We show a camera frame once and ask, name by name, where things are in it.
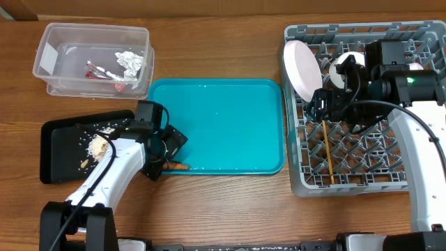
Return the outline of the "orange carrot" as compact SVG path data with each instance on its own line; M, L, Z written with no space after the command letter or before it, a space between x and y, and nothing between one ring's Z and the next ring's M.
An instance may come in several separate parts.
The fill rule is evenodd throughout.
M166 162L162 168L165 170L189 170L190 166L179 162Z

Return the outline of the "cream bowl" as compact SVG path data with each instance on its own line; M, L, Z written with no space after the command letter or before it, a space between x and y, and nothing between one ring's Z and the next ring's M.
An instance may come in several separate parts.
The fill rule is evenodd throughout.
M331 82L339 89L344 88L345 82L344 82L344 77L337 72L336 66L338 64L343 63L347 59L347 57L350 55L353 55L355 57L356 64L365 66L364 54L362 54L362 53L346 52L346 53L343 53L340 56L338 56L329 67L329 76L330 76Z

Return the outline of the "wooden chopstick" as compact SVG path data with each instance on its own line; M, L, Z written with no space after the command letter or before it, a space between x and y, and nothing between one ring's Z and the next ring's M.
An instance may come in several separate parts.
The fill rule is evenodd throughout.
M326 126L325 121L322 121L322 126L323 126L323 135L324 135L325 151L326 151L326 155L327 155L328 166L329 166L329 168L331 168L332 163L331 163L331 155L330 155L330 146L329 146L329 140L328 140L327 126Z
M334 173L333 173L333 169L332 169L331 155L330 155L329 151L327 153L327 161L328 161L328 169L329 169L329 174L330 174L330 183L332 185L334 185L335 184L335 178L334 178Z

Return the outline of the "food scraps and rice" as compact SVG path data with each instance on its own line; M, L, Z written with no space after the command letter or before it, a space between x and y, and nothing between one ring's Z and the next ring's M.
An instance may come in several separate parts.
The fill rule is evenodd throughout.
M98 124L94 124L93 129L84 130L79 138L79 145L84 148L85 152L81 154L80 170L86 171L94 168L105 156L109 143L104 137L98 135L97 132L101 132L108 137L115 131L114 128L105 126L98 130L97 126Z

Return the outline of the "white tissue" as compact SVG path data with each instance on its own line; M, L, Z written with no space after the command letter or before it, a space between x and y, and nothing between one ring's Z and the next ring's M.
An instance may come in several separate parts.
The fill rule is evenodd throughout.
M136 83L137 74L141 70L143 64L143 57L134 52L124 51L116 52L116 62L124 68L123 75L118 75L118 81L127 81L132 83L132 89L138 85Z

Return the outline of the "red snack wrapper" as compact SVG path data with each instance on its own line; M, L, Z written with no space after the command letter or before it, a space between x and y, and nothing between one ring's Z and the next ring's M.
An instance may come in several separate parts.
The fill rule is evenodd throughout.
M108 71L100 66L96 66L90 60L86 61L86 65L89 69L85 75L86 78L117 81L118 84L114 84L114 88L118 92L122 92L125 90L126 84L123 84L123 81L124 81L123 77L121 77L119 75L115 75L114 73L111 73L110 71Z

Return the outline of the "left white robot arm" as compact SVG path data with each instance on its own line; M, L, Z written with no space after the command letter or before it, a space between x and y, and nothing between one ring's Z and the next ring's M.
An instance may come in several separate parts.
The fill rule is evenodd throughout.
M152 250L150 241L120 238L114 211L137 172L156 180L187 137L171 125L161 131L125 128L107 136L105 156L64 202L48 202L40 214L40 250Z

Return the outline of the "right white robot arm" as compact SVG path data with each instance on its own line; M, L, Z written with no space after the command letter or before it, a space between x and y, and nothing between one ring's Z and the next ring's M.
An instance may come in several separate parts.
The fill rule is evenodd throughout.
M445 249L445 90L433 70L349 70L344 89L317 89L315 121L374 126L387 118L406 171L408 234L339 234L332 250Z

